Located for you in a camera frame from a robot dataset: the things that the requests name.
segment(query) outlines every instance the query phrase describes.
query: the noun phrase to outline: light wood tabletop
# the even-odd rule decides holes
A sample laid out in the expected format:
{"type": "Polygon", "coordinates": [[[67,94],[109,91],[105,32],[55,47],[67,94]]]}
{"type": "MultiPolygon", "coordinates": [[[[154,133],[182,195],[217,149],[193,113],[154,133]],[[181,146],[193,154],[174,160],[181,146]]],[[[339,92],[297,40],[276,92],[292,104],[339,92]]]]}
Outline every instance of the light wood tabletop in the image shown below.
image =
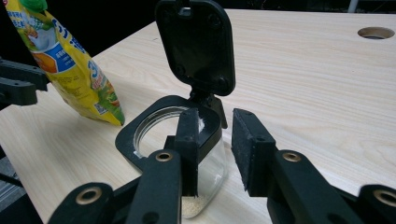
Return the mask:
{"type": "MultiPolygon", "coordinates": [[[[353,195],[366,184],[396,189],[396,36],[358,35],[365,27],[396,31],[396,15],[226,12],[236,75],[234,91],[219,97],[229,124],[228,176],[208,207],[182,222],[271,223],[266,199],[244,191],[230,150],[234,108],[256,114],[279,149],[303,153],[337,188],[353,195]]],[[[113,84],[126,124],[166,95],[189,98],[155,22],[93,59],[113,84]]],[[[36,105],[0,111],[0,144],[44,222],[82,184],[117,189],[140,176],[115,147],[122,127],[81,117],[50,84],[37,97],[36,105]]],[[[156,136],[147,141],[161,148],[156,136]]]]}

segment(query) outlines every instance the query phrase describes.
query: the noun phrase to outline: white powder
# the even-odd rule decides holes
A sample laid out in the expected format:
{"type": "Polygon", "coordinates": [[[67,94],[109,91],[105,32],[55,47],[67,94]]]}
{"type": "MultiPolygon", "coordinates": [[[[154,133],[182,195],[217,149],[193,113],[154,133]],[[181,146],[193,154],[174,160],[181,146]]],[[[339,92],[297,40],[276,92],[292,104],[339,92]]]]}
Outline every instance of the white powder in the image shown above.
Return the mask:
{"type": "Polygon", "coordinates": [[[181,198],[181,215],[183,217],[195,217],[205,207],[207,197],[182,197],[181,198]]]}

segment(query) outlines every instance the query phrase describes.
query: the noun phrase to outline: metal ring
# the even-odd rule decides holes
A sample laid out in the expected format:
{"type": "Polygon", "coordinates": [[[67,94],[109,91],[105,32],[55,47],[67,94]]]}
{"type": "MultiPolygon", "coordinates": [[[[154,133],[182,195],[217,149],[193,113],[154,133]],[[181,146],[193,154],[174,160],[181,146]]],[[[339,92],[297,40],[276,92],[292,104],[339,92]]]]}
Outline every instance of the metal ring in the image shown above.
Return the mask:
{"type": "Polygon", "coordinates": [[[76,197],[76,203],[78,204],[89,204],[93,203],[96,200],[98,200],[102,196],[102,190],[98,187],[90,187],[87,189],[84,189],[82,192],[78,194],[76,197]]]}

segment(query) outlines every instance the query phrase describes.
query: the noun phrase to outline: jar lid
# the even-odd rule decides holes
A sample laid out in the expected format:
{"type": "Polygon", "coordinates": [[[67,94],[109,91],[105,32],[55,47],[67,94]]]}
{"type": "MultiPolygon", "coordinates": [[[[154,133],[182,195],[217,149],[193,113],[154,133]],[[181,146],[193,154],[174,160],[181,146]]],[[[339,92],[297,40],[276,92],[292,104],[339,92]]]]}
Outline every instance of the jar lid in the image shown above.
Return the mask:
{"type": "Polygon", "coordinates": [[[164,0],[156,22],[174,75],[195,90],[229,95],[235,88],[230,20],[216,2],[193,1],[187,7],[164,0]]]}

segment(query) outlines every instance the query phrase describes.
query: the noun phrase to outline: yellow plastic bag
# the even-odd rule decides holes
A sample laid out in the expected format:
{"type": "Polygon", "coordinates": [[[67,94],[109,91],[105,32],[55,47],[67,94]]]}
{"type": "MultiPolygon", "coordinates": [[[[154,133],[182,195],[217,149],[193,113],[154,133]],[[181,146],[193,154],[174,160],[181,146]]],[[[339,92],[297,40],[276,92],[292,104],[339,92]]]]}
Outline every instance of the yellow plastic bag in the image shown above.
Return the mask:
{"type": "Polygon", "coordinates": [[[38,66],[81,116],[125,121],[110,81],[90,54],[47,11],[45,0],[4,0],[7,14],[38,66]]]}

